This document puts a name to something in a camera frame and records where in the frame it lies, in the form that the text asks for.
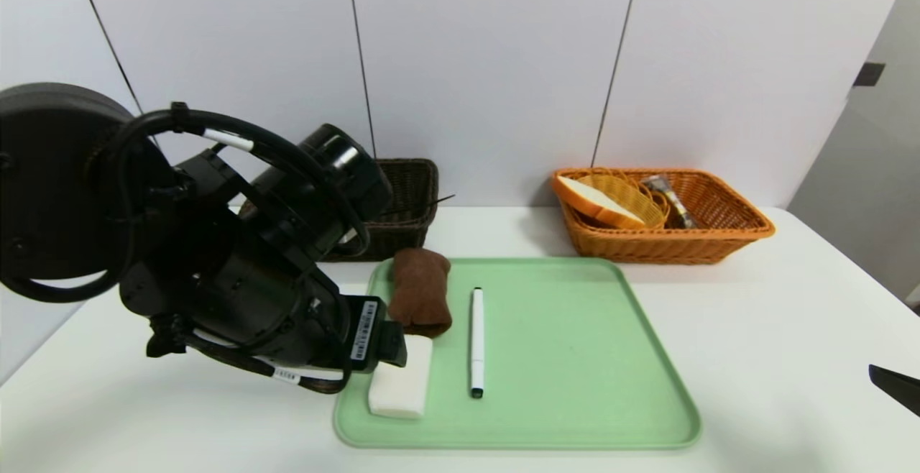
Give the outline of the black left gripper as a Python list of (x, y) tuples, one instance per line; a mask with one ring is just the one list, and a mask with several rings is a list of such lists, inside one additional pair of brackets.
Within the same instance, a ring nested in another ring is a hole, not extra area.
[(368, 374), (379, 364), (405, 367), (408, 360), (404, 329), (385, 321), (385, 304), (378, 297), (344, 294), (324, 273), (299, 277), (293, 311), (285, 319), (290, 329), (280, 334), (280, 365), (303, 370)]

